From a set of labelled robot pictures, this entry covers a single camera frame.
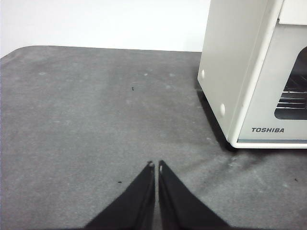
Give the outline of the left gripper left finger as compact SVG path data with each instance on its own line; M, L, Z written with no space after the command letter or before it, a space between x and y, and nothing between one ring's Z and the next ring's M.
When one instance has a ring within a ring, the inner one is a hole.
M86 230L151 230L155 205L155 165L148 162L127 189Z

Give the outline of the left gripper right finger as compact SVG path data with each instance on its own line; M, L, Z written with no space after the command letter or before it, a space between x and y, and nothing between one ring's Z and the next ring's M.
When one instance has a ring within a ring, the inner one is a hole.
M165 161L159 161L158 183L164 230L231 229L183 184Z

